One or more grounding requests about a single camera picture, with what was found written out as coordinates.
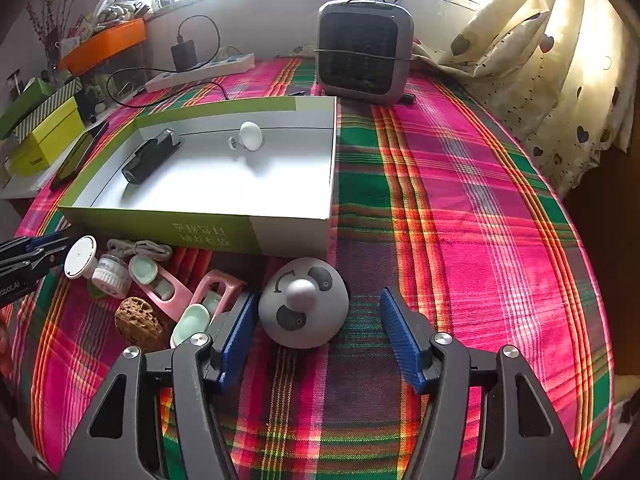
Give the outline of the white disc green base massager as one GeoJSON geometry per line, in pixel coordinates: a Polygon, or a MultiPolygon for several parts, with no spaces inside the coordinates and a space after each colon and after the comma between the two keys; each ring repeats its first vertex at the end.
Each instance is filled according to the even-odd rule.
{"type": "Polygon", "coordinates": [[[85,235],[78,238],[68,251],[63,271],[65,277],[70,281],[85,280],[89,295],[93,299],[105,297],[104,292],[93,284],[93,273],[98,266],[98,243],[92,235],[85,235]]]}

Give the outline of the white cylindrical cap device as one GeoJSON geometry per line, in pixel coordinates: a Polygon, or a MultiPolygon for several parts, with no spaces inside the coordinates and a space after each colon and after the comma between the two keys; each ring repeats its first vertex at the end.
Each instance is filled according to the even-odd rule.
{"type": "Polygon", "coordinates": [[[109,254],[99,258],[91,281],[101,292],[117,299],[125,299],[131,286],[131,276],[126,263],[109,254]]]}

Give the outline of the pink clip green pad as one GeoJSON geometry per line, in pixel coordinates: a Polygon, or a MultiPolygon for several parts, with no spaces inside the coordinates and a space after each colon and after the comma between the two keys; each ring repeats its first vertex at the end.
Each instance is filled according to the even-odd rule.
{"type": "Polygon", "coordinates": [[[128,270],[132,280],[149,300],[171,321],[178,322],[189,307],[193,292],[148,256],[133,256],[128,270]]]}
{"type": "Polygon", "coordinates": [[[176,348],[196,333],[204,333],[216,316],[231,310],[245,287],[244,281],[230,274],[209,271],[198,283],[190,304],[171,333],[171,348],[176,348]]]}

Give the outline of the black rectangular device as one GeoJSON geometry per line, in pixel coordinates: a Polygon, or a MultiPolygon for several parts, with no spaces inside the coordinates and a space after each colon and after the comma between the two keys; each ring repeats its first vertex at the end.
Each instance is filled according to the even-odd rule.
{"type": "Polygon", "coordinates": [[[180,148],[181,136],[172,129],[163,130],[153,139],[144,141],[134,156],[122,168],[129,184],[142,184],[157,168],[180,148]]]}

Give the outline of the grey dome panda toy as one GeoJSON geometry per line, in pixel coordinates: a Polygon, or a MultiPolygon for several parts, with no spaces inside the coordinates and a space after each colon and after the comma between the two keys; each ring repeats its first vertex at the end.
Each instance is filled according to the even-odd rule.
{"type": "Polygon", "coordinates": [[[265,284],[258,304],[266,334],[292,349],[327,344],[342,328],[348,310],[349,291],[341,274],[312,257],[282,266],[265,284]]]}

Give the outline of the small white mushroom knob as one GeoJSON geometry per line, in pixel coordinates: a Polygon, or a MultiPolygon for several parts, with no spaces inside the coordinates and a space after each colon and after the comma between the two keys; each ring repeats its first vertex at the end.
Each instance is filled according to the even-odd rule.
{"type": "Polygon", "coordinates": [[[230,136],[228,140],[229,148],[237,151],[245,148],[247,151],[256,152],[264,144],[264,134],[254,122],[243,122],[240,125],[239,132],[236,136],[230,136]]]}

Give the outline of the yellow green box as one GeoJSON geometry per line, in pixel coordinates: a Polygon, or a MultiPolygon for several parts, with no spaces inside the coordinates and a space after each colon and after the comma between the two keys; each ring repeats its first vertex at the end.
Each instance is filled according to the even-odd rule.
{"type": "Polygon", "coordinates": [[[49,168],[84,130],[76,100],[71,96],[12,152],[8,159],[9,174],[28,177],[49,168]]]}

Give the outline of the black smartphone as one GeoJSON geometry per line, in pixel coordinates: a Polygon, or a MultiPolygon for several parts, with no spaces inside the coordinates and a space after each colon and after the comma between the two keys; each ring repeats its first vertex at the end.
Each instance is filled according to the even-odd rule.
{"type": "Polygon", "coordinates": [[[82,167],[88,162],[96,144],[100,142],[102,136],[106,133],[109,125],[110,123],[107,120],[94,124],[79,137],[53,177],[49,186],[51,191],[62,188],[62,186],[69,184],[78,176],[82,167]]]}

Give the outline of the green striped box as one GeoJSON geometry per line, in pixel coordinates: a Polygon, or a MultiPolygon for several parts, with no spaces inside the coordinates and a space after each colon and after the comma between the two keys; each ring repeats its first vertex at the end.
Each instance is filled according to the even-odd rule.
{"type": "Polygon", "coordinates": [[[1,115],[1,139],[14,136],[17,143],[22,143],[32,130],[73,98],[81,88],[78,77],[70,79],[60,88],[54,88],[40,78],[36,79],[1,115]]]}

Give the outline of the orange tray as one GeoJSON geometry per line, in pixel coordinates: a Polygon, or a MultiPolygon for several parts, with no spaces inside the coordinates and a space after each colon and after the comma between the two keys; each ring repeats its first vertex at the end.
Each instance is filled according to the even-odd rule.
{"type": "Polygon", "coordinates": [[[80,76],[114,55],[141,44],[145,39],[144,21],[136,18],[92,36],[61,58],[58,68],[68,70],[73,76],[80,76]]]}

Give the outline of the dried flower branches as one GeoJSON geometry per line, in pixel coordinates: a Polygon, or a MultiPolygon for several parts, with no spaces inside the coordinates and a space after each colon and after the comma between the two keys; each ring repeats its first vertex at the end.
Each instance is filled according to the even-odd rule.
{"type": "Polygon", "coordinates": [[[70,7],[74,1],[40,0],[39,8],[30,1],[26,4],[30,24],[43,46],[49,70],[58,66],[62,58],[61,41],[65,36],[70,7]]]}

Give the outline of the plaid pink green blanket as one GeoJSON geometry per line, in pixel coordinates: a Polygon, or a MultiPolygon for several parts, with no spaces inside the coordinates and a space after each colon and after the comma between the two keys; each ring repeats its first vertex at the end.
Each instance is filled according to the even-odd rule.
{"type": "MultiPolygon", "coordinates": [[[[592,479],[611,433],[602,298],[560,200],[518,144],[453,82],[409,79],[393,108],[338,101],[329,260],[352,306],[328,346],[298,352],[259,327],[240,384],[217,401],[240,479],[401,478],[425,398],[400,376],[378,317],[395,284],[468,347],[514,344],[592,479]]],[[[17,419],[49,468],[126,344],[119,301],[60,268],[1,311],[17,419]]]]}

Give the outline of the black charger adapter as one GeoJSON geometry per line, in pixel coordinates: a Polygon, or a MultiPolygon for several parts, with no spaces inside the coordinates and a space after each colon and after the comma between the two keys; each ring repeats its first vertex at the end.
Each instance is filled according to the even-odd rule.
{"type": "Polygon", "coordinates": [[[193,40],[180,40],[171,47],[175,70],[178,73],[187,72],[198,64],[193,40]]]}

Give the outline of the cream heart pattern curtain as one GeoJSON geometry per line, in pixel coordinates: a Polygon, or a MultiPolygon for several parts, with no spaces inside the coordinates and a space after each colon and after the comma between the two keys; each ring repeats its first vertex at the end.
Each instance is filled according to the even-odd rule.
{"type": "Polygon", "coordinates": [[[631,139],[639,49],[608,0],[488,0],[413,67],[453,76],[512,133],[559,196],[631,139]]]}

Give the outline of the grey portable heater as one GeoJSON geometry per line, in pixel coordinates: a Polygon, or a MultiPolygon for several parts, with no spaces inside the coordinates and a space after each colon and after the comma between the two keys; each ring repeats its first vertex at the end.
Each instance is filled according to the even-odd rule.
{"type": "Polygon", "coordinates": [[[393,105],[405,93],[414,23],[402,6],[332,0],[318,13],[317,80],[330,96],[393,105]]]}

